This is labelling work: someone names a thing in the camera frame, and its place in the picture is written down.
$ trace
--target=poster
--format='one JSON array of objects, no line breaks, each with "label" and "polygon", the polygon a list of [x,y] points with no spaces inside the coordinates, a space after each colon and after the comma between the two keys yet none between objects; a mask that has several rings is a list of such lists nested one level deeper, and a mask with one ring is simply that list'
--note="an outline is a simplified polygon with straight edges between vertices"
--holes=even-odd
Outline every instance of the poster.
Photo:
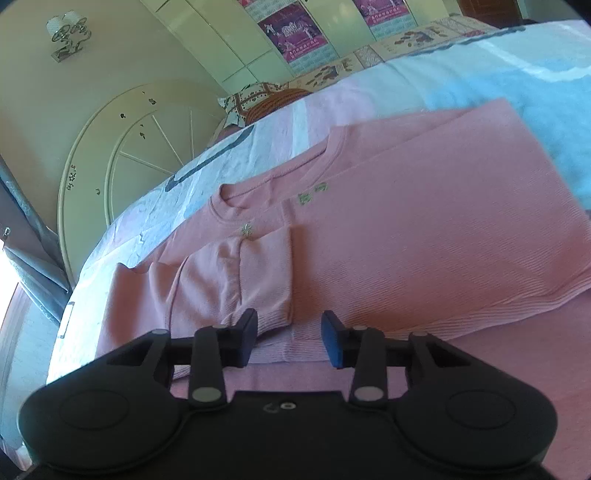
[{"label": "poster", "polygon": [[296,76],[336,60],[333,46],[299,1],[238,0]]},{"label": "poster", "polygon": [[404,0],[353,0],[376,40],[417,26]]}]

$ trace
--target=door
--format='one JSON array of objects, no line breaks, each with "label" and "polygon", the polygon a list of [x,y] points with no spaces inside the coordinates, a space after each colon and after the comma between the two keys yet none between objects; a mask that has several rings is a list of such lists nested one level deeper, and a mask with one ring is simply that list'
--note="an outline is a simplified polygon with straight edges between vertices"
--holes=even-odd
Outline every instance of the door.
[{"label": "door", "polygon": [[516,0],[458,0],[462,13],[498,28],[521,25]]}]

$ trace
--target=orange pillow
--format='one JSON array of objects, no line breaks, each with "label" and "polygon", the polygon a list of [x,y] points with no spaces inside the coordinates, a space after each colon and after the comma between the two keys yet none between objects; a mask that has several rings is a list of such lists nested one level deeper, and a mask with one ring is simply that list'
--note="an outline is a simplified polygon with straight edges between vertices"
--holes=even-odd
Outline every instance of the orange pillow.
[{"label": "orange pillow", "polygon": [[257,120],[266,117],[280,108],[293,103],[300,98],[304,98],[311,92],[301,88],[288,88],[277,93],[269,95],[262,102],[257,103],[246,112],[245,125],[251,125]]}]

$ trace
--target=green embroidery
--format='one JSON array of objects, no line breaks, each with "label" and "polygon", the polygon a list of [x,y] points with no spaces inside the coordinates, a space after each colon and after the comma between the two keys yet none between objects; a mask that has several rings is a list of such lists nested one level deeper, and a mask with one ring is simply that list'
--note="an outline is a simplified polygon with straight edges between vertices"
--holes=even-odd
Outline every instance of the green embroidery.
[{"label": "green embroidery", "polygon": [[248,238],[248,237],[250,237],[252,235],[252,225],[250,223],[246,223],[240,229],[240,231],[242,232],[242,235],[243,236],[245,236],[246,238]]},{"label": "green embroidery", "polygon": [[305,205],[306,203],[308,203],[309,201],[312,200],[311,193],[299,193],[297,197],[298,197],[298,200],[300,201],[300,205]]}]

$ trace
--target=pillow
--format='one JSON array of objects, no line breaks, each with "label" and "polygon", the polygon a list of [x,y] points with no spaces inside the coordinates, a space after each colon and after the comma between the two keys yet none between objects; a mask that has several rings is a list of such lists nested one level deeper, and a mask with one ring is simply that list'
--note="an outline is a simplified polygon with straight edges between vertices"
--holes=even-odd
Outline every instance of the pillow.
[{"label": "pillow", "polygon": [[227,98],[217,99],[224,108],[228,117],[224,127],[228,125],[246,126],[246,113],[255,105],[259,104],[273,93],[286,90],[287,84],[277,85],[276,83],[254,83],[245,86],[240,92],[230,95]]},{"label": "pillow", "polygon": [[246,125],[251,125],[257,120],[273,113],[275,110],[279,110],[309,94],[311,92],[301,88],[288,88],[287,90],[273,93],[246,112]]}]

